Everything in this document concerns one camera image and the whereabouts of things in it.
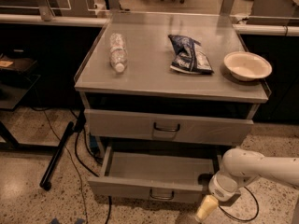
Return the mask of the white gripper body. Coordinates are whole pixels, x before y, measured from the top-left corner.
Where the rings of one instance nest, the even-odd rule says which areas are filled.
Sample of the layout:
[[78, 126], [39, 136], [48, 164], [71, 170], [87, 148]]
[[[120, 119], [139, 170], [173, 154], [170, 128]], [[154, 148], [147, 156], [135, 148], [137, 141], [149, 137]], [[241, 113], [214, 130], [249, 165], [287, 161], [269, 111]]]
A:
[[246, 181], [247, 179], [244, 177], [218, 171], [210, 179], [208, 190], [219, 202], [225, 203], [240, 197], [240, 188], [244, 186]]

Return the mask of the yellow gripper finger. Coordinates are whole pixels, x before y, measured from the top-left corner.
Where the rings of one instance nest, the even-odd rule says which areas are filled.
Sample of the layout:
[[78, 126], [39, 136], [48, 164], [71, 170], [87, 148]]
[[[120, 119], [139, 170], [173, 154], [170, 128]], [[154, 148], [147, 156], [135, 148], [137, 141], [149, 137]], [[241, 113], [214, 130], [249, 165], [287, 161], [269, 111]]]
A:
[[218, 205], [219, 201], [213, 195], [206, 195], [197, 209], [195, 220], [202, 223]]

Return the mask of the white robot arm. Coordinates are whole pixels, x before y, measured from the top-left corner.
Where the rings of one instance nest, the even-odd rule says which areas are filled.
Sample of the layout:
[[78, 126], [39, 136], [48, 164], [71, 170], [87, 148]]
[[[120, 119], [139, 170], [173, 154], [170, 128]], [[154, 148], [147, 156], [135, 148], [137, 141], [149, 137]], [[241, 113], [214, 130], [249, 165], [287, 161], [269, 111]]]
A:
[[220, 170], [208, 183], [205, 196], [195, 214], [203, 222], [219, 205], [229, 201], [239, 188], [260, 177], [299, 189], [299, 158], [265, 157], [255, 151], [232, 148], [222, 157]]

